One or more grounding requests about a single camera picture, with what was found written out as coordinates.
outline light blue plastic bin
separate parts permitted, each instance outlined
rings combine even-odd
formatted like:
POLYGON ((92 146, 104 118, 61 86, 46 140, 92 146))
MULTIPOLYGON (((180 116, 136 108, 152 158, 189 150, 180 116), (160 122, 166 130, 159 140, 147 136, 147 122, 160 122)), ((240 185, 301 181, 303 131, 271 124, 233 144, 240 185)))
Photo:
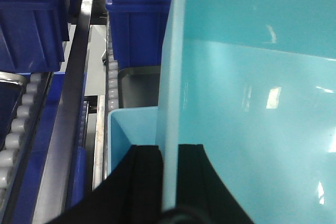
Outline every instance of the light blue plastic bin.
POLYGON ((112 164, 158 144, 169 209, 178 144, 203 144, 254 223, 336 223, 335 13, 336 0, 172 0, 156 138, 155 108, 113 112, 112 164))

